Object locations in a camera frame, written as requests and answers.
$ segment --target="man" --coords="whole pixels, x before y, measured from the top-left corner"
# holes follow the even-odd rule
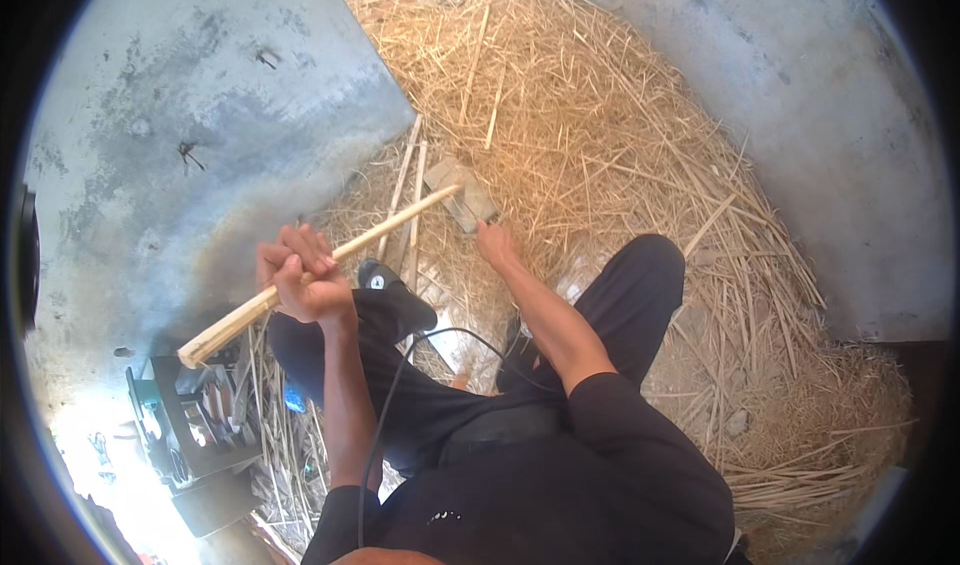
[[[507,230],[477,226],[481,257],[533,334],[514,343],[528,348],[511,351],[512,383],[492,398],[403,361],[395,344],[436,315],[384,265],[365,262],[351,291],[309,226],[259,246],[258,283],[281,297],[273,353],[324,412],[331,489],[303,562],[723,563],[730,489],[640,394],[683,297],[680,251],[634,239],[570,307],[523,267]],[[318,281],[302,284],[304,271]],[[382,505],[381,454],[407,477]]]

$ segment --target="wire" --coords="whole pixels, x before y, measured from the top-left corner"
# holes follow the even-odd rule
[[[497,356],[497,358],[500,359],[500,362],[502,362],[504,365],[507,364],[507,357],[506,357],[505,355],[503,355],[503,353],[501,353],[501,352],[498,351],[496,348],[494,348],[493,345],[492,345],[491,343],[487,342],[484,338],[480,337],[480,334],[478,334],[478,333],[475,332],[475,331],[468,330],[468,329],[466,329],[466,328],[443,328],[442,330],[430,331],[430,332],[428,332],[428,333],[425,333],[424,335],[420,335],[420,336],[417,336],[417,337],[414,338],[414,341],[410,344],[410,347],[407,348],[406,353],[403,354],[403,361],[396,367],[396,371],[397,371],[397,372],[393,374],[393,379],[394,379],[394,380],[393,380],[393,382],[390,384],[390,390],[387,391],[387,398],[384,399],[384,401],[383,401],[383,408],[380,410],[380,419],[376,422],[376,428],[377,428],[377,429],[376,429],[376,431],[373,432],[373,436],[374,436],[374,437],[373,437],[373,441],[370,442],[369,452],[366,454],[366,460],[367,460],[367,462],[364,463],[364,466],[363,466],[363,476],[361,477],[361,481],[360,481],[360,504],[359,504],[358,507],[357,507],[357,547],[358,547],[358,548],[364,547],[364,545],[363,545],[363,528],[364,528],[363,515],[364,515],[364,510],[365,510],[365,509],[364,509],[364,505],[366,504],[366,501],[367,501],[367,500],[366,500],[367,494],[366,494],[366,492],[364,492],[364,490],[365,490],[366,487],[367,487],[367,486],[366,486],[366,485],[367,485],[367,480],[368,480],[368,478],[370,477],[370,469],[371,469],[371,467],[374,465],[374,462],[373,462],[374,457],[377,455],[377,454],[376,454],[376,452],[377,452],[377,444],[378,444],[379,441],[380,441],[380,432],[383,430],[383,422],[387,420],[387,409],[390,408],[390,402],[394,399],[394,396],[393,396],[393,395],[394,395],[394,393],[397,391],[397,388],[396,388],[396,387],[400,384],[400,381],[401,381],[400,379],[401,379],[401,373],[403,372],[403,363],[407,362],[407,360],[410,358],[410,355],[413,354],[414,348],[417,346],[418,343],[420,343],[420,342],[423,341],[423,340],[426,340],[428,337],[437,335],[438,333],[446,333],[446,332],[448,332],[448,331],[461,331],[462,333],[467,333],[467,334],[469,334],[469,335],[472,335],[472,336],[473,336],[474,338],[476,338],[481,344],[483,344],[484,346],[486,346],[488,350],[490,350],[492,353],[494,353],[494,354]],[[521,373],[519,370],[517,370],[517,369],[514,369],[513,371],[514,371],[514,373],[516,373],[516,374],[517,374],[518,376],[520,376],[522,379],[525,379],[528,383],[530,383],[530,384],[533,385],[534,387],[537,387],[537,388],[539,388],[539,389],[541,389],[541,390],[544,390],[544,391],[547,391],[547,392],[551,392],[551,393],[554,393],[554,394],[559,394],[559,393],[560,393],[560,391],[557,390],[556,388],[551,388],[551,387],[549,387],[549,386],[543,385],[542,383],[537,383],[537,382],[534,381],[533,379],[530,379],[529,377],[527,377],[525,374],[522,374],[522,373]]]

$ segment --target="right hand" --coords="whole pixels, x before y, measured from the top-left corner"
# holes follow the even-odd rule
[[[498,272],[504,265],[519,261],[510,230],[483,219],[477,219],[477,249],[480,257]]]
[[[304,283],[304,272],[316,280]],[[256,280],[260,290],[276,285],[281,297],[276,309],[301,323],[356,322],[351,285],[333,259],[327,238],[309,225],[284,226],[276,242],[258,245]]]

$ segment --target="black pants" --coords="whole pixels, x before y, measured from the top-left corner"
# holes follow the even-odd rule
[[[684,294],[684,257],[661,235],[641,235],[606,264],[575,305],[606,347],[613,366],[640,389]],[[384,456],[404,476],[437,465],[450,434],[479,415],[544,403],[564,409],[556,372],[544,363],[502,396],[484,397],[439,384],[403,360],[398,301],[389,291],[356,290],[360,359],[379,417],[397,367],[404,371],[383,427]],[[316,324],[282,314],[270,318],[268,338],[287,376],[318,406],[324,403],[324,335]]]

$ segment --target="dry straw pile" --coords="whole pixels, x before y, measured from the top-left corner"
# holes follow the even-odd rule
[[[683,250],[684,306],[643,393],[726,476],[753,557],[846,522],[902,449],[906,385],[888,355],[828,342],[810,268],[680,72],[586,0],[347,3],[423,114],[430,160],[473,168],[546,283],[588,281],[639,234]],[[332,206],[335,242],[382,220],[399,160]],[[514,307],[473,240],[440,210],[420,233],[426,283],[502,330]]]

